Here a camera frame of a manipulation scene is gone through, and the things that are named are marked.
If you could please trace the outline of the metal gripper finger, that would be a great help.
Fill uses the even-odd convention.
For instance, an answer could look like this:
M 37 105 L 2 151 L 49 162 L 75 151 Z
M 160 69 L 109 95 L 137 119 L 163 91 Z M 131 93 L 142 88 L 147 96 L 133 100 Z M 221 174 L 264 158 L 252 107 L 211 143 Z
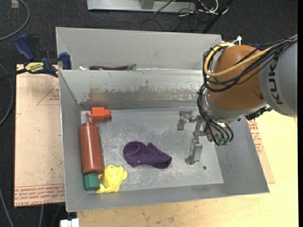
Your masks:
M 196 122 L 199 118 L 199 116 L 194 116 L 193 115 L 193 110 L 184 110 L 184 111 L 179 111 L 179 120 L 177 123 L 177 130 L 178 131 L 183 131 L 185 124 L 187 122 Z
M 192 138 L 190 140 L 189 155 L 185 159 L 187 165 L 192 165 L 200 161 L 203 144 L 199 140 Z

